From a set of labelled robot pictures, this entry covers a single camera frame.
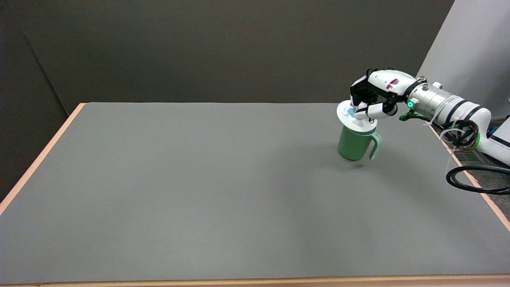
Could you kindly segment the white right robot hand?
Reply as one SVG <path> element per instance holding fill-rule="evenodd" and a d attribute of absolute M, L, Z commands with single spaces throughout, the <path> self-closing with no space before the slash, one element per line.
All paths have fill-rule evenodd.
<path fill-rule="evenodd" d="M 393 68 L 368 69 L 350 86 L 352 116 L 370 122 L 393 116 L 397 105 L 406 103 L 411 92 L 426 82 L 424 77 L 415 78 Z"/>

